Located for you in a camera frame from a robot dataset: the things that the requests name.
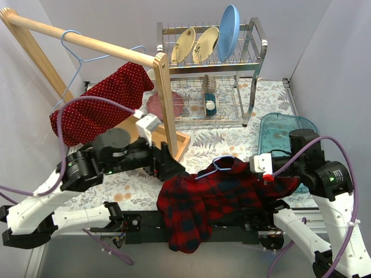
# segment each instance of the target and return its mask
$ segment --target pink plate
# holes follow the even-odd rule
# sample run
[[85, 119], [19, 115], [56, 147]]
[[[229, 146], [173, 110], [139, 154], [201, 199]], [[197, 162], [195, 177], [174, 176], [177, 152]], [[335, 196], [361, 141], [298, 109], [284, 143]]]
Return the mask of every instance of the pink plate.
[[[173, 108], [174, 108], [174, 117], [178, 117], [183, 111], [183, 99], [181, 95], [177, 92], [172, 92], [173, 94]], [[147, 109], [149, 113], [156, 115], [160, 120], [162, 120], [162, 111], [160, 100], [158, 98], [158, 92], [151, 96], [147, 101]]]

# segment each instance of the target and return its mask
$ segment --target teal container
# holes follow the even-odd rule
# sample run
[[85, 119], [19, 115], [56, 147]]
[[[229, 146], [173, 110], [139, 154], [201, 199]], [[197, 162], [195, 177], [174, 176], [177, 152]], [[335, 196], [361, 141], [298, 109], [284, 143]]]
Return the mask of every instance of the teal container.
[[[296, 129], [311, 129], [318, 132], [315, 125], [308, 119], [281, 113], [269, 113], [260, 122], [258, 154], [281, 149], [290, 152], [289, 132]], [[273, 152], [272, 156], [285, 155], [282, 152]], [[301, 184], [296, 193], [306, 193], [309, 189]]]

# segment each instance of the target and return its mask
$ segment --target wooden clothes rack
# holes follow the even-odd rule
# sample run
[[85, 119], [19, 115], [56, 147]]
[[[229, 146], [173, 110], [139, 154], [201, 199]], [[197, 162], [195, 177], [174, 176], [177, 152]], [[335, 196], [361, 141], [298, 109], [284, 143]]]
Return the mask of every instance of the wooden clothes rack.
[[[52, 36], [57, 39], [61, 38], [65, 30], [21, 17], [16, 13], [15, 10], [9, 8], [3, 8], [0, 11], [0, 17], [9, 31], [17, 39], [18, 43], [22, 46], [28, 56], [43, 73], [44, 77], [55, 89], [57, 94], [62, 98], [62, 95], [66, 89], [66, 84], [52, 66], [49, 59], [46, 57], [45, 53], [42, 51], [29, 30], [47, 36]], [[190, 137], [186, 134], [176, 132], [175, 129], [173, 99], [170, 87], [170, 74], [167, 55], [165, 53], [158, 53], [155, 57], [153, 57], [117, 45], [112, 45], [107, 42], [102, 42], [97, 39], [88, 38], [73, 32], [67, 33], [64, 36], [64, 40], [154, 69], [164, 126], [159, 126], [158, 129], [153, 132], [152, 139], [155, 144], [159, 146], [161, 145], [161, 141], [166, 141], [173, 157], [176, 160], [180, 160], [188, 148]], [[74, 97], [71, 92], [67, 91], [64, 98], [65, 101], [70, 101], [73, 98]], [[118, 127], [121, 127], [130, 133], [133, 141], [138, 137], [135, 121], [136, 119], [134, 117], [129, 117], [118, 125]]]

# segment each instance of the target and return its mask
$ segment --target red garment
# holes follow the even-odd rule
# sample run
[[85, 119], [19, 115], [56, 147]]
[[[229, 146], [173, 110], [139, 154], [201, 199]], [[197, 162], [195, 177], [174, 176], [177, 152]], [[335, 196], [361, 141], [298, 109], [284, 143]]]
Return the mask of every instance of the red garment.
[[238, 158], [222, 158], [217, 171], [196, 180], [195, 177], [215, 169], [211, 164], [195, 174], [185, 173], [166, 181], [157, 200], [168, 230], [169, 248], [193, 253], [212, 233], [210, 221], [242, 208], [262, 208], [291, 195], [300, 185], [298, 178], [278, 178], [264, 185], [250, 172], [249, 164]]
[[[151, 79], [141, 65], [126, 63], [82, 96], [104, 97], [128, 108], [139, 109], [143, 93], [153, 88]], [[50, 116], [55, 134], [58, 113], [55, 111]], [[67, 146], [93, 141], [97, 135], [115, 127], [129, 116], [129, 112], [102, 101], [77, 101], [63, 112], [63, 141]]]

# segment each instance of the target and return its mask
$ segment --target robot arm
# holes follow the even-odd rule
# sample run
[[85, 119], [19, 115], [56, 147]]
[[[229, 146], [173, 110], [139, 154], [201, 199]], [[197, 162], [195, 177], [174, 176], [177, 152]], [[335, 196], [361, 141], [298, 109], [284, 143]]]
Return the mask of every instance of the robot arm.
[[111, 129], [93, 142], [66, 157], [67, 169], [59, 186], [46, 196], [37, 193], [50, 189], [60, 177], [60, 164], [34, 192], [15, 206], [2, 206], [0, 220], [8, 223], [2, 234], [5, 246], [30, 249], [64, 232], [95, 227], [116, 231], [125, 219], [117, 203], [72, 212], [56, 211], [67, 200], [102, 184], [104, 175], [143, 168], [161, 181], [183, 173], [185, 168], [174, 160], [166, 143], [161, 149], [151, 142], [151, 132], [160, 121], [149, 114], [137, 121], [139, 137], [130, 144], [130, 135]]
[[[272, 158], [271, 153], [254, 156], [250, 159], [251, 171], [269, 181], [272, 172], [280, 169], [302, 147], [319, 137], [317, 133], [306, 129], [292, 131], [289, 136], [290, 156]], [[350, 223], [354, 189], [345, 166], [326, 161], [321, 143], [318, 142], [280, 176], [299, 177], [309, 188], [323, 216], [331, 245], [308, 229], [283, 201], [278, 202], [272, 210], [273, 224], [304, 251], [316, 277], [322, 277], [330, 268], [344, 243], [349, 225], [354, 226], [351, 239], [331, 277], [371, 277], [371, 258], [365, 248], [359, 223]]]

